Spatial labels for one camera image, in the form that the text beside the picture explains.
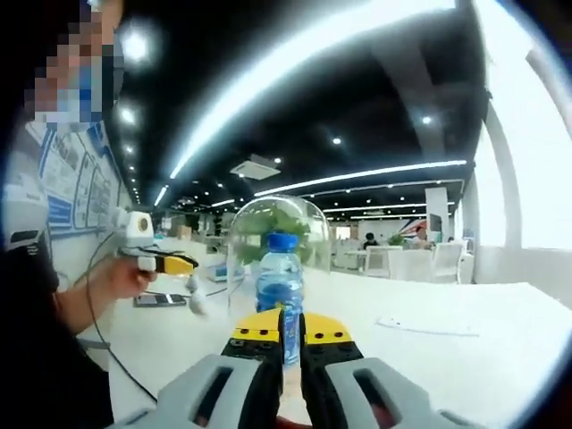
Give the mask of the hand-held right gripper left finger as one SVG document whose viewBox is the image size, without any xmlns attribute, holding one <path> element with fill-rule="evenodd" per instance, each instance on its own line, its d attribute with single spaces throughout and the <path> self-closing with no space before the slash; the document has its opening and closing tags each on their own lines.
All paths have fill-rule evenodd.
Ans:
<svg viewBox="0 0 572 429">
<path fill-rule="evenodd" d="M 167 383 L 121 428 L 275 428 L 283 387 L 282 311 L 242 319 L 220 354 Z"/>
</svg>

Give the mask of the person's right hand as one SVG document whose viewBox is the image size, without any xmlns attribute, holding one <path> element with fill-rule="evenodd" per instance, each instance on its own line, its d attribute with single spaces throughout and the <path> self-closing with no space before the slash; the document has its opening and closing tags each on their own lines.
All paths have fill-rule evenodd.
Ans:
<svg viewBox="0 0 572 429">
<path fill-rule="evenodd" d="M 277 416 L 275 421 L 276 429 L 312 429 L 312 425 L 294 422 L 283 416 Z"/>
</svg>

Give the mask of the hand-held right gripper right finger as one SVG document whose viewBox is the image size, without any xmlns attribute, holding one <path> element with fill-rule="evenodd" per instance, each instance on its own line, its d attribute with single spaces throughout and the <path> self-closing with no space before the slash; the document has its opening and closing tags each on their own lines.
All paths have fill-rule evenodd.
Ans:
<svg viewBox="0 0 572 429">
<path fill-rule="evenodd" d="M 364 357 L 345 326 L 305 313 L 300 323 L 301 390 L 314 428 L 463 428 L 432 408 L 429 394 L 377 357 Z"/>
</svg>

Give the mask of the person's left hand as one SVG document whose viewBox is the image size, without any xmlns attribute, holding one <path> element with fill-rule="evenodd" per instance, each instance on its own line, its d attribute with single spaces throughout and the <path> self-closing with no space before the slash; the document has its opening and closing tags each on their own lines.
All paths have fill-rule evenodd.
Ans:
<svg viewBox="0 0 572 429">
<path fill-rule="evenodd" d="M 107 273 L 106 292 L 113 300 L 134 298 L 145 292 L 157 274 L 139 268 L 135 259 L 116 259 Z"/>
</svg>

